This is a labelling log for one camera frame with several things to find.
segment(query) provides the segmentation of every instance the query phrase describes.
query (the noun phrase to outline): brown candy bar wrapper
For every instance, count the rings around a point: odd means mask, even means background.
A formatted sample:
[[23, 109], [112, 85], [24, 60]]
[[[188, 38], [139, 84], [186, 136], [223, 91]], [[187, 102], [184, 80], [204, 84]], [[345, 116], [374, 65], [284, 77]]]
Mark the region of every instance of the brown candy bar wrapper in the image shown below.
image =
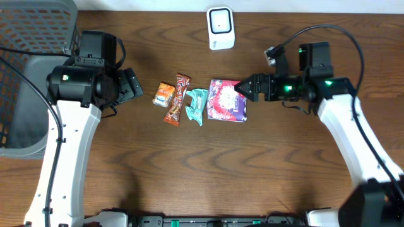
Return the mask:
[[181, 114], [182, 100], [187, 91], [191, 78], [177, 73], [177, 92], [172, 100], [169, 112], [165, 115], [164, 121], [172, 125], [179, 126], [179, 117]]

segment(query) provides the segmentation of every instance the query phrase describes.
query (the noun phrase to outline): gray plastic basket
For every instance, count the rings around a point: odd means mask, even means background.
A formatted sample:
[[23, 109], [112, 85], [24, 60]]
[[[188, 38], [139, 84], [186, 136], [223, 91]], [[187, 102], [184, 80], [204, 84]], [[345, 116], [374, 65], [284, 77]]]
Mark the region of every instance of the gray plastic basket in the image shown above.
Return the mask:
[[[79, 46], [73, 0], [0, 0], [0, 45], [31, 52], [73, 54]], [[0, 56], [46, 94], [45, 79], [65, 57], [42, 57], [0, 50]], [[46, 106], [0, 62], [0, 156], [43, 158], [48, 130]]]

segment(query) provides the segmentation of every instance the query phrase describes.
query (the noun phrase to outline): snack package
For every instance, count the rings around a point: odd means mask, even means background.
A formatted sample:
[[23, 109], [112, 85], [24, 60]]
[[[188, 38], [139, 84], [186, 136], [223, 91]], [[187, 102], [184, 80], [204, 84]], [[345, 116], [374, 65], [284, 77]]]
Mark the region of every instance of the snack package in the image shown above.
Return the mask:
[[165, 83], [160, 83], [157, 93], [154, 96], [153, 103], [161, 107], [168, 107], [172, 94], [174, 94], [175, 88]]
[[208, 118], [245, 122], [247, 98], [234, 90], [239, 81], [213, 79], [208, 96]]
[[165, 115], [164, 121], [172, 125], [179, 126], [179, 117], [181, 114], [182, 101], [188, 88], [191, 78], [177, 73], [177, 92], [172, 100], [169, 112]]
[[190, 107], [185, 107], [189, 120], [196, 120], [199, 126], [203, 123], [203, 109], [205, 109], [205, 104], [208, 99], [208, 90], [206, 89], [194, 89], [192, 91], [187, 91], [187, 95], [192, 97], [192, 102]]

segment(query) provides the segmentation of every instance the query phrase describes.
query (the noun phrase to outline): pink and purple packet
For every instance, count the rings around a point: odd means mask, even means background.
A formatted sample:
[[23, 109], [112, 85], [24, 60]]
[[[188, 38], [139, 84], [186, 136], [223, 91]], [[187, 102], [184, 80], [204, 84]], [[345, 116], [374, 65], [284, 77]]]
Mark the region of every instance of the pink and purple packet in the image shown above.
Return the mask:
[[209, 119], [245, 122], [247, 98], [234, 90], [239, 81], [210, 81], [207, 111]]

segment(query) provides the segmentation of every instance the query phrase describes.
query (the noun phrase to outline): teal candy wrapper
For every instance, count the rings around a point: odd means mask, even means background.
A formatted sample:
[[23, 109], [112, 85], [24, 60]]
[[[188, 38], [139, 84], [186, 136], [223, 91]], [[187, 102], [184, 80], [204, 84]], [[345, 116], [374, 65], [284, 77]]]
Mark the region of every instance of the teal candy wrapper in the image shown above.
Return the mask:
[[194, 89], [187, 91], [187, 95], [192, 97], [190, 107], [185, 107], [189, 120], [196, 120], [200, 126], [203, 124], [203, 109], [208, 99], [208, 90]]

